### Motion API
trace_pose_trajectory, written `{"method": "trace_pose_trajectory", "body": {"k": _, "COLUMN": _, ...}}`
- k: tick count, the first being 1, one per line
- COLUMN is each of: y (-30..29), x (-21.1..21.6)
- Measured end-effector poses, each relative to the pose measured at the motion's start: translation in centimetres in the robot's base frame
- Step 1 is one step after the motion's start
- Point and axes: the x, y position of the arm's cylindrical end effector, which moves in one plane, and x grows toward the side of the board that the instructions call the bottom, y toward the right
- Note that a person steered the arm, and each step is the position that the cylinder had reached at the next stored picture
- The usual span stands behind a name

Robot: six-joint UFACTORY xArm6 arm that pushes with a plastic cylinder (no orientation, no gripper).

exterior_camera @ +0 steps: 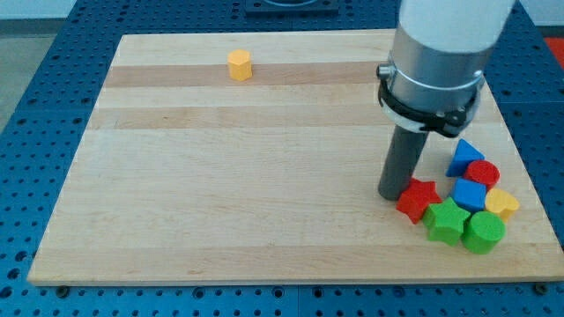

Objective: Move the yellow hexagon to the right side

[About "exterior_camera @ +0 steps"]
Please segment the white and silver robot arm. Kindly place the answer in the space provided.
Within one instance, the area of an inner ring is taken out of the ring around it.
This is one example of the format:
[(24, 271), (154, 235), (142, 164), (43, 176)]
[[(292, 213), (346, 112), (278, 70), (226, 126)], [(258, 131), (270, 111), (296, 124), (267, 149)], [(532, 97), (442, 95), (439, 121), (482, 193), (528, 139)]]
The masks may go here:
[(386, 62), (382, 111), (412, 133), (458, 136), (472, 121), (484, 69), (515, 0), (403, 0)]

